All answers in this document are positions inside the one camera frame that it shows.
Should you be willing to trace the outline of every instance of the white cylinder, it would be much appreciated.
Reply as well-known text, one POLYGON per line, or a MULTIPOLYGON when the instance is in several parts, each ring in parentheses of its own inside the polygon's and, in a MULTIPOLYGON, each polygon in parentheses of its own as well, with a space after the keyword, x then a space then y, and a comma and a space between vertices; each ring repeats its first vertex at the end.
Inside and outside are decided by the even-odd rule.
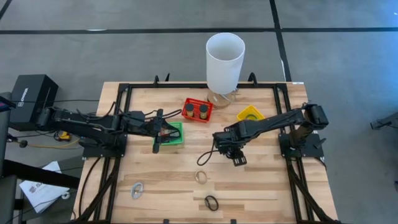
POLYGON ((206 43, 207 86, 217 94, 235 90, 241 73, 245 45, 235 34, 216 34, 206 43))

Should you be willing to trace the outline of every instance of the red basket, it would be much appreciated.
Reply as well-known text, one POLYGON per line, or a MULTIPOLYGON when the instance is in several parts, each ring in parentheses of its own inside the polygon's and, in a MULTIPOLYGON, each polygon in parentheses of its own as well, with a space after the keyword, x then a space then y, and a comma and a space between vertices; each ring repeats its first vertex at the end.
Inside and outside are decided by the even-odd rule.
POLYGON ((209 120, 210 120, 210 116, 211 116, 211 111, 212 110, 213 110, 213 104, 210 103, 210 102, 206 102, 206 101, 202 101, 202 100, 196 100, 196 99, 192 99, 192 98, 187 98, 185 100, 184 107, 182 109, 182 116, 184 118, 187 118, 187 119, 191 119, 191 120, 194 120, 194 121, 199 121, 199 122, 206 123, 206 122, 209 122, 209 120), (193 117, 190 117, 190 116, 186 115, 187 112, 185 111, 185 105, 187 105, 189 103, 193 104, 193 117), (209 110, 207 111, 207 118, 206 119, 200 119, 200 111, 199 111, 200 105, 206 105, 207 107, 209 107, 209 110))

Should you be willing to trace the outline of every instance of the yellow bowl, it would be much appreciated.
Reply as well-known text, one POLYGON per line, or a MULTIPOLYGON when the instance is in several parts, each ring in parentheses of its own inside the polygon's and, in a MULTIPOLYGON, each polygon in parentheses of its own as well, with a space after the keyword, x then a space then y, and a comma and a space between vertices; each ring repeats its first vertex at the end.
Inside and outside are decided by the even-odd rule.
POLYGON ((264 115, 260 113, 253 105, 248 106, 242 112, 240 112, 237 116, 238 120, 251 119, 251 120, 261 120, 264 119, 264 115))

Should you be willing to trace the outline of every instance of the wood plank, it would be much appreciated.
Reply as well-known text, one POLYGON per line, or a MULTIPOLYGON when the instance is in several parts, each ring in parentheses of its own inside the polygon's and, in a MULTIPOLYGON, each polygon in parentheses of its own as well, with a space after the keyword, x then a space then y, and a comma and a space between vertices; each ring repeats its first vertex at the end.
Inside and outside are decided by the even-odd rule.
MULTIPOLYGON (((118 85, 119 82, 104 84, 98 114, 109 110, 116 99, 118 85)), ((304 85, 288 83, 287 86, 292 108, 307 101, 304 85)), ((204 100, 206 91, 197 88, 135 89, 130 110, 148 113, 162 108, 164 113, 169 113, 182 108, 186 97, 204 100)), ((214 110, 209 123, 193 122, 180 115, 168 119, 168 122, 183 122, 185 139, 182 145, 161 146, 160 152, 153 154, 151 138, 129 136, 126 155, 121 160, 112 222, 160 223, 165 218, 172 223, 228 223, 231 219, 239 223, 295 222, 286 164, 277 140, 278 130, 264 133, 244 147, 248 160, 245 166, 234 167, 231 160, 218 153, 214 153, 203 167, 196 165, 198 157, 211 149, 211 134, 237 122, 236 115, 248 105, 254 105, 266 117, 277 114, 272 90, 240 89, 236 101, 225 109, 214 110), (199 170, 208 177, 204 185, 195 181, 195 172, 199 170), (133 200, 130 189, 136 182, 144 184, 144 193, 133 200), (203 199, 207 195, 218 199, 218 211, 205 207, 203 199)), ((85 162, 78 197, 94 160, 85 162)), ((311 158, 304 159, 303 163, 311 194, 329 216, 337 218, 325 168, 311 158)), ((90 175, 83 208, 98 191, 102 164, 103 159, 90 175)), ((108 196, 104 199, 102 217, 108 196)), ((306 217, 301 196, 300 204, 303 217, 306 217)))

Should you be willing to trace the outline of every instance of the concrete floor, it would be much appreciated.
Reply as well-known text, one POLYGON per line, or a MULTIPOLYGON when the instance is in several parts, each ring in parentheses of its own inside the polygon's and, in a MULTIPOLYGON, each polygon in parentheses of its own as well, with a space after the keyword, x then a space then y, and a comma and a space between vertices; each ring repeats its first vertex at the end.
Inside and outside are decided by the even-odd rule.
MULTIPOLYGON (((0 7, 5 0, 0 0, 0 7)), ((276 0, 283 27, 398 27, 393 0, 276 0)), ((273 27, 261 0, 13 0, 1 30, 273 27)), ((98 99, 105 81, 205 80, 205 43, 213 34, 0 35, 0 90, 20 74, 45 73, 60 85, 58 99, 98 99)), ((239 33, 246 43, 241 80, 283 81, 275 34, 239 33)), ((398 132, 369 123, 398 111, 398 33, 284 33, 292 80, 324 106, 321 131, 338 216, 347 223, 396 223, 398 132)), ((59 106, 90 112, 96 103, 59 106)), ((47 137, 32 142, 53 144, 47 137)), ((33 166, 78 156, 80 150, 20 149, 6 157, 33 166)), ((68 213, 32 220, 48 223, 68 213)))

